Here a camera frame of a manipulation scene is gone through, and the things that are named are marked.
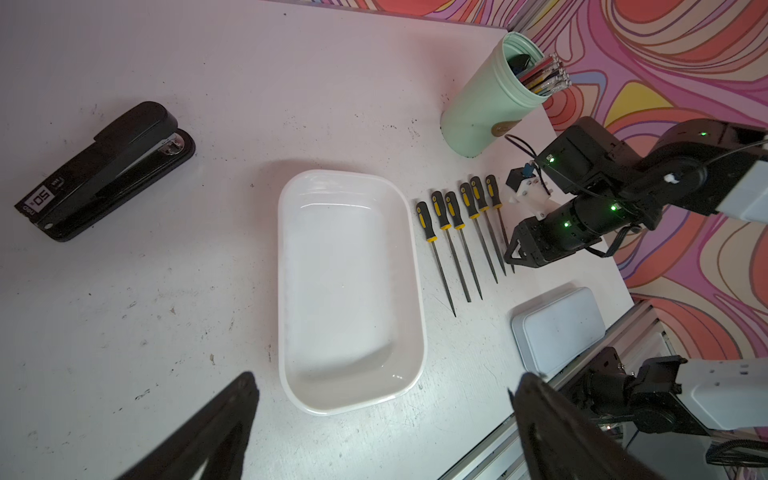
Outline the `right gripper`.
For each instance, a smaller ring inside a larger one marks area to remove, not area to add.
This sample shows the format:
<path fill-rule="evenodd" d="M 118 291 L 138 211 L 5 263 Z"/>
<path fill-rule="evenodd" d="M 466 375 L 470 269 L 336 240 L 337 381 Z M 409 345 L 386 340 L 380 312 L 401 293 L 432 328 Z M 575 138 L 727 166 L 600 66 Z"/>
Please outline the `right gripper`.
<path fill-rule="evenodd" d="M 568 202 L 543 220 L 522 220 L 513 230 L 503 259 L 513 267 L 540 268 L 599 242 L 600 235 L 586 228 Z"/>

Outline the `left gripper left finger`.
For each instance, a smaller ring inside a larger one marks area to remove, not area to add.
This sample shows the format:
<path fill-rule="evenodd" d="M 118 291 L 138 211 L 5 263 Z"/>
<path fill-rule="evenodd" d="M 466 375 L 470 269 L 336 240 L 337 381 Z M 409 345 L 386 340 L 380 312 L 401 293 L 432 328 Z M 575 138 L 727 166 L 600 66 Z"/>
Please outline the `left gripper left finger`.
<path fill-rule="evenodd" d="M 260 392 L 241 373 L 122 479 L 240 479 Z"/>

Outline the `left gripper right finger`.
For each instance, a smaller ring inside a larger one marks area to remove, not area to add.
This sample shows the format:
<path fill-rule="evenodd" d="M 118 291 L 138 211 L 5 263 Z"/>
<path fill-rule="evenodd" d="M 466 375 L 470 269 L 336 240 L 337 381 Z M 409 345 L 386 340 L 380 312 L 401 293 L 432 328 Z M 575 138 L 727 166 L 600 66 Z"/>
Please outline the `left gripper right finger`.
<path fill-rule="evenodd" d="M 533 373 L 509 391 L 532 479 L 658 479 Z"/>

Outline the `file tool five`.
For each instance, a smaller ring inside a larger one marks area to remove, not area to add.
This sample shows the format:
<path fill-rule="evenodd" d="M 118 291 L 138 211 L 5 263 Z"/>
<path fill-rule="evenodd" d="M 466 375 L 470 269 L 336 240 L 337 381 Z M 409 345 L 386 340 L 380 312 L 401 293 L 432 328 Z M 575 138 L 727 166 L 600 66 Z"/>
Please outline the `file tool five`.
<path fill-rule="evenodd" d="M 455 264 L 455 268 L 457 270 L 458 278 L 459 278 L 459 281 L 460 281 L 460 284 L 461 284 L 461 287 L 462 287 L 465 299 L 466 299 L 466 301 L 468 303 L 470 303 L 471 302 L 471 296 L 470 296 L 470 293 L 469 293 L 469 290 L 468 290 L 468 286 L 466 284 L 465 276 L 464 276 L 463 271 L 462 271 L 461 263 L 459 261 L 458 254 L 457 254 L 457 251 L 455 249 L 455 245 L 454 245 L 454 242 L 452 240 L 451 233 L 450 233 L 451 223 L 449 221 L 449 215 L 448 215 L 448 211 L 447 211 L 447 208 L 446 208 L 446 202 L 445 202 L 444 196 L 443 196 L 443 194 L 440 191 L 433 190 L 432 193 L 431 193 L 431 199 L 432 199 L 432 204 L 433 204 L 433 207 L 434 207 L 434 211 L 435 211 L 435 213 L 437 215 L 437 219 L 438 219 L 438 222 L 439 222 L 439 225 L 440 225 L 440 229 L 443 231 L 443 233 L 445 234 L 445 237 L 446 237 L 446 239 L 448 241 L 449 248 L 450 248 L 450 251 L 451 251 L 451 255 L 453 257 L 453 261 L 454 261 L 454 264 Z"/>

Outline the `file tool four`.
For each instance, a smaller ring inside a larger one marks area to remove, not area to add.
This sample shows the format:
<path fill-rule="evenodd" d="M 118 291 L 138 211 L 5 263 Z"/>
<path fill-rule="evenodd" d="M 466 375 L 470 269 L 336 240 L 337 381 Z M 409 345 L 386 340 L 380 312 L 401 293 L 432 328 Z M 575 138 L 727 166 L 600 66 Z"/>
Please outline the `file tool four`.
<path fill-rule="evenodd" d="M 480 299 L 483 299 L 483 294 L 482 294 L 482 289 L 481 289 L 481 286 L 480 286 L 480 282 L 479 282 L 479 279 L 478 279 L 478 276 L 477 276 L 477 273 L 476 273 L 476 269 L 475 269 L 475 265 L 474 265 L 474 262 L 473 262 L 473 258 L 472 258 L 472 255 L 470 253 L 469 246 L 468 246 L 468 243 L 467 243 L 467 240 L 466 240 L 466 236 L 465 236 L 465 233 L 464 233 L 464 228 L 466 227 L 466 225 L 465 225 L 465 223 L 464 223 L 464 221 L 462 219 L 462 216 L 461 216 L 461 211 L 460 211 L 460 208 L 459 208 L 458 199 L 457 199 L 456 194 L 453 191 L 447 191 L 445 193 L 445 201 L 446 201 L 446 205 L 447 205 L 447 208 L 448 208 L 449 215 L 450 215 L 452 223 L 453 223 L 453 227 L 459 233 L 461 244 L 462 244 L 465 256 L 467 258 L 467 262 L 468 262 L 468 265 L 469 265 L 469 268 L 470 268 L 470 272 L 471 272 L 471 275 L 472 275 L 472 278 L 473 278 L 476 290 L 478 292 L 478 295 L 479 295 Z"/>

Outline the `file tool six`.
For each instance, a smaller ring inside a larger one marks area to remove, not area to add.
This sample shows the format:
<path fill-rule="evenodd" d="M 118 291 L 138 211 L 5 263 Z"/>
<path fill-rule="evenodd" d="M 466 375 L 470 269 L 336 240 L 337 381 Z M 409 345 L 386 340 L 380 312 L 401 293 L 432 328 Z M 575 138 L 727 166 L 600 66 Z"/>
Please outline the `file tool six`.
<path fill-rule="evenodd" d="M 451 309 L 452 314 L 456 315 L 453 298 L 452 298 L 451 291 L 445 276 L 445 272 L 439 256 L 438 248 L 436 245 L 437 235 L 435 234 L 431 216 L 425 201 L 418 201 L 416 203 L 416 215 L 418 217 L 418 221 L 424 233 L 425 239 L 431 247 L 433 257 L 435 259 L 435 263 L 437 266 L 438 274 L 449 303 L 449 307 Z"/>

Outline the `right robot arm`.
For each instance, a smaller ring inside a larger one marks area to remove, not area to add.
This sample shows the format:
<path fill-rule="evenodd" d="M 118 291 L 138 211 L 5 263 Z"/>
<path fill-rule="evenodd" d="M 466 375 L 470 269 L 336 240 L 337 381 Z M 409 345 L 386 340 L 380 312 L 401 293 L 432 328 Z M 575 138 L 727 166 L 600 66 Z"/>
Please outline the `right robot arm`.
<path fill-rule="evenodd" d="M 700 215 L 767 218 L 767 133 L 712 119 L 667 130 L 637 154 L 584 117 L 533 159 L 569 200 L 542 218 L 521 221 L 504 255 L 513 266 L 540 268 L 577 252 L 596 252 L 601 238 L 656 228 L 666 206 Z M 687 360 L 646 360 L 636 375 L 589 368 L 566 396 L 606 423 L 631 422 L 646 433 L 704 435 L 767 423 L 767 369 Z"/>

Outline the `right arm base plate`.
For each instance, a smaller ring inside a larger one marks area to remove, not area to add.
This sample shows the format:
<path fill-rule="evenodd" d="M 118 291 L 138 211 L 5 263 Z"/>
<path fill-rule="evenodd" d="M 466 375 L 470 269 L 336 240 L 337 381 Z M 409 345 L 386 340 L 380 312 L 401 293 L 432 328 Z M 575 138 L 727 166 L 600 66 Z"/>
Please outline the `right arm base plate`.
<path fill-rule="evenodd" d="M 560 393 L 594 422 L 615 423 L 631 416 L 628 391 L 634 380 L 624 370 L 616 349 L 605 347 Z"/>

